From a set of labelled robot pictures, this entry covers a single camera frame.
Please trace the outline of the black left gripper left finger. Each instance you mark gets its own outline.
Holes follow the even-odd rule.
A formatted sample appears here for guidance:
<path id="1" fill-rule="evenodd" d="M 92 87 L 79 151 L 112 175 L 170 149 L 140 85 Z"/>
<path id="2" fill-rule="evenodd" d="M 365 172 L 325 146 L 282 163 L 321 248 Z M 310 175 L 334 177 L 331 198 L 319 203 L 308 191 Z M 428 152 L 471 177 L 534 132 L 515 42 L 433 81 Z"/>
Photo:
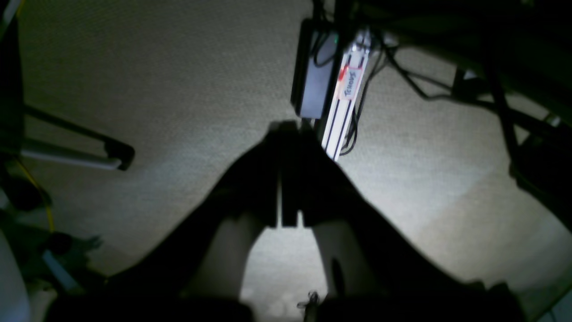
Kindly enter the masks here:
<path id="1" fill-rule="evenodd" d="M 277 224 L 283 149 L 272 123 L 151 253 L 100 291 L 56 300 L 47 322 L 253 322 L 239 297 L 252 246 Z"/>

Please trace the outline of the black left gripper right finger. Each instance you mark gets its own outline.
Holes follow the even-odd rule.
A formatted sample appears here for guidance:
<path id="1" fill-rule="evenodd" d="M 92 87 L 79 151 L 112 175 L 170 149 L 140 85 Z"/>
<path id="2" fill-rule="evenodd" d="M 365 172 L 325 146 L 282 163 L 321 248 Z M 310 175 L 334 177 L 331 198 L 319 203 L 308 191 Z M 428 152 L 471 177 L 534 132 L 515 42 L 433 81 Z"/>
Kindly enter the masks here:
<path id="1" fill-rule="evenodd" d="M 360 194 L 308 122 L 288 122 L 286 162 L 294 202 L 316 238 L 329 294 L 315 322 L 524 322 L 506 283 L 486 287 L 448 275 Z"/>

